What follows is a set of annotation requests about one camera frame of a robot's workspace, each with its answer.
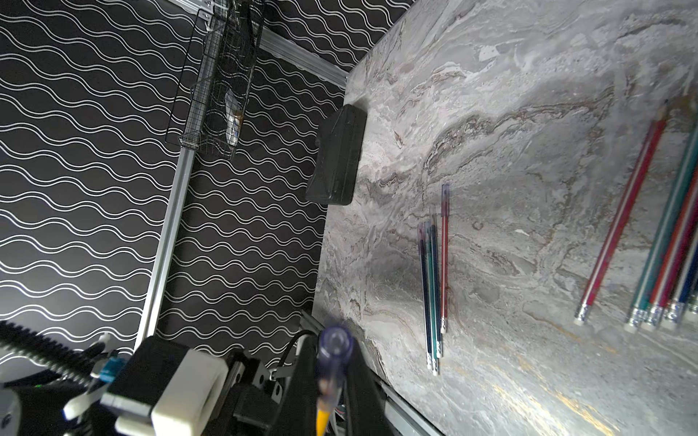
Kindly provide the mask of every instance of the metal ferrule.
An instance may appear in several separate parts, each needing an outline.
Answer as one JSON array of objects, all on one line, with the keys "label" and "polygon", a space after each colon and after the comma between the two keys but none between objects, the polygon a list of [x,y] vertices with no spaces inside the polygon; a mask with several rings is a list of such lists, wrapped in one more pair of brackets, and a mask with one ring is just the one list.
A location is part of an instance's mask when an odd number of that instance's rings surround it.
[{"label": "metal ferrule", "polygon": [[689,304],[686,305],[686,312],[698,315],[698,300],[693,299],[693,301],[689,302]]},{"label": "metal ferrule", "polygon": [[659,325],[659,321],[662,319],[663,312],[664,308],[662,306],[659,306],[658,304],[653,304],[647,311],[643,323],[656,328]]},{"label": "metal ferrule", "polygon": [[638,328],[640,323],[645,320],[646,311],[639,308],[632,308],[628,313],[628,317],[625,318],[625,323],[628,326]]},{"label": "metal ferrule", "polygon": [[584,323],[586,321],[586,316],[589,313],[589,308],[591,308],[590,305],[586,303],[582,303],[577,307],[577,311],[574,313],[574,318],[579,321]]},{"label": "metal ferrule", "polygon": [[667,307],[664,308],[664,322],[673,322],[678,324],[681,321],[681,314],[683,313],[683,307],[685,303],[669,303]]}]

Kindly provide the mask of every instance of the black case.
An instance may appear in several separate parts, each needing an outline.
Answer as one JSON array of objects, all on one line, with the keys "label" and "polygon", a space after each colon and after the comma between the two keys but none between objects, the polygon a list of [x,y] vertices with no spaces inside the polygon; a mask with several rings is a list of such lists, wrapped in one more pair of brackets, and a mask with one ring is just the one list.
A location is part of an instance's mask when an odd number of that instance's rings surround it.
[{"label": "black case", "polygon": [[307,201],[351,203],[365,129],[366,112],[352,105],[344,105],[320,123],[315,138],[318,159],[306,189]]}]

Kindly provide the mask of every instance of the pencil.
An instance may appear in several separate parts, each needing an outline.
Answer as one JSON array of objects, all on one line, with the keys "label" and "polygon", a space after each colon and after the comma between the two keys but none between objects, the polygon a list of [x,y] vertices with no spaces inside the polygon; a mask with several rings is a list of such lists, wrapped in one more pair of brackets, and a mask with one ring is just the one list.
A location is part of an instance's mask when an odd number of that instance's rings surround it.
[{"label": "pencil", "polygon": [[698,212],[697,206],[698,171],[694,172],[691,178],[688,192],[681,205],[681,212],[674,226],[674,232],[671,234],[667,253],[662,261],[662,268],[657,276],[654,289],[652,289],[647,316],[645,316],[645,320],[641,325],[645,330],[654,331],[662,319],[662,312],[664,312],[664,307],[667,305],[669,291],[676,282],[681,261],[690,244],[691,232],[694,227],[696,212]]},{"label": "pencil", "polygon": [[441,289],[439,288],[439,273],[438,273],[438,232],[436,231],[436,214],[431,215],[431,255],[434,263],[434,303],[436,305],[436,357],[443,357],[443,348],[441,343]]},{"label": "pencil", "polygon": [[665,329],[676,330],[678,323],[681,322],[681,315],[686,306],[686,300],[691,292],[695,280],[698,278],[696,270],[698,269],[698,229],[693,228],[693,238],[691,245],[686,253],[686,258],[681,267],[681,275],[676,282],[674,292],[667,307],[664,308],[664,317],[660,324]]},{"label": "pencil", "polygon": [[451,185],[441,186],[441,333],[448,325],[448,213],[451,200]]},{"label": "pencil", "polygon": [[613,222],[611,223],[611,228],[609,228],[609,232],[606,235],[604,245],[601,247],[601,253],[599,253],[599,257],[596,259],[596,264],[591,272],[591,276],[589,276],[589,281],[586,283],[586,289],[582,294],[579,305],[577,306],[577,311],[574,314],[574,323],[577,325],[581,326],[584,324],[589,309],[591,309],[591,306],[594,304],[596,294],[599,291],[601,282],[604,280],[604,275],[606,274],[606,270],[608,269],[611,258],[616,250],[618,240],[621,238],[621,234],[623,233],[623,228],[625,228],[625,224],[628,223],[630,211],[635,203],[635,199],[640,191],[642,182],[647,174],[647,169],[649,168],[652,157],[657,150],[657,144],[659,144],[659,140],[662,137],[662,132],[664,132],[664,127],[666,127],[666,125],[667,102],[665,101],[662,107],[659,109],[657,116],[650,124],[650,128],[647,132],[647,136],[645,136],[640,154],[637,156],[635,168],[628,179],[628,184],[625,185],[625,190],[623,191],[621,201],[618,203],[616,216],[614,216]]},{"label": "pencil", "polygon": [[669,198],[664,206],[664,213],[660,219],[652,248],[647,256],[647,262],[645,262],[642,274],[640,275],[640,281],[635,290],[635,296],[632,299],[630,309],[628,310],[628,316],[625,318],[625,326],[623,328],[630,333],[637,331],[637,327],[644,321],[647,315],[650,293],[654,288],[657,274],[662,266],[662,259],[671,240],[672,229],[674,228],[674,223],[676,223],[676,218],[681,209],[683,198],[688,190],[688,185],[691,182],[697,159],[698,128],[695,128],[683,152],[681,165],[676,172],[674,185],[671,187]]},{"label": "pencil", "polygon": [[422,293],[424,296],[424,336],[426,337],[426,366],[431,369],[431,317],[429,316],[429,279],[426,273],[424,223],[417,225],[419,234],[419,264],[422,266]]},{"label": "pencil", "polygon": [[438,319],[438,312],[436,311],[436,293],[434,292],[436,288],[434,286],[433,251],[431,249],[433,235],[431,233],[431,223],[427,221],[424,226],[426,230],[426,272],[429,277],[429,316],[431,317],[431,372],[434,375],[438,375],[438,353],[436,349],[436,332],[438,331],[436,320]]}]

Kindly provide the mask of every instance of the red pencil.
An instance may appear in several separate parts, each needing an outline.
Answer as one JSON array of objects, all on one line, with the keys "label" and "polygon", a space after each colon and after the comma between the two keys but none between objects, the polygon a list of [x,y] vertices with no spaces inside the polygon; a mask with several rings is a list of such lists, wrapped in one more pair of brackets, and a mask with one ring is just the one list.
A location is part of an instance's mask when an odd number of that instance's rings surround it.
[{"label": "red pencil", "polygon": [[596,265],[594,265],[594,270],[589,277],[589,281],[586,283],[586,289],[581,297],[579,306],[577,306],[577,311],[574,314],[574,323],[578,325],[584,324],[586,321],[586,316],[589,309],[594,304],[594,299],[596,294],[599,292],[599,287],[601,282],[604,280],[604,275],[608,269],[613,253],[618,245],[618,240],[621,238],[623,233],[623,228],[625,224],[628,223],[628,218],[630,217],[630,211],[632,210],[632,205],[635,203],[637,194],[642,186],[642,181],[645,179],[647,174],[647,169],[650,166],[652,157],[654,156],[655,150],[657,149],[657,144],[659,144],[659,139],[662,137],[662,132],[664,127],[667,126],[667,103],[659,109],[657,116],[652,121],[650,129],[647,132],[645,141],[640,150],[639,156],[637,156],[637,162],[635,163],[635,168],[630,175],[628,184],[625,186],[623,191],[623,196],[621,197],[621,202],[618,204],[618,210],[616,211],[616,216],[614,217],[611,228],[609,229],[608,235],[606,235],[606,240],[604,241],[603,247],[601,247],[601,253],[596,259]]},{"label": "red pencil", "polygon": [[451,185],[441,186],[441,333],[446,333],[448,318],[448,212],[451,199]]}]

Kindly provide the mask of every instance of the black cable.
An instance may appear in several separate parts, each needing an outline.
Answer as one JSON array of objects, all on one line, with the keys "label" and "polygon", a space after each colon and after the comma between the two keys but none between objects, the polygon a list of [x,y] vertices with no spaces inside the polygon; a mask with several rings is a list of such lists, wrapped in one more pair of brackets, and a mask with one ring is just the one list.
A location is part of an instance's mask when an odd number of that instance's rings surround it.
[{"label": "black cable", "polygon": [[11,380],[2,384],[3,388],[11,388],[16,386],[36,386],[38,384],[49,384],[58,379],[60,375],[51,370],[43,370],[32,375],[27,375],[21,379]]},{"label": "black cable", "polygon": [[47,369],[82,386],[87,386],[91,381],[90,372],[93,366],[91,359],[55,340],[12,322],[0,321],[0,346],[28,357],[40,365],[46,365]]},{"label": "black cable", "polygon": [[288,342],[288,344],[286,344],[286,348],[283,349],[281,359],[279,359],[279,363],[276,365],[277,368],[281,368],[283,366],[283,364],[286,362],[286,359],[288,358],[288,354],[291,353],[291,349],[293,348],[293,344],[295,344],[296,341],[298,341],[298,339],[303,335],[315,336],[315,332],[312,330],[301,330],[298,333],[296,333],[295,335],[293,335],[293,337]]}]

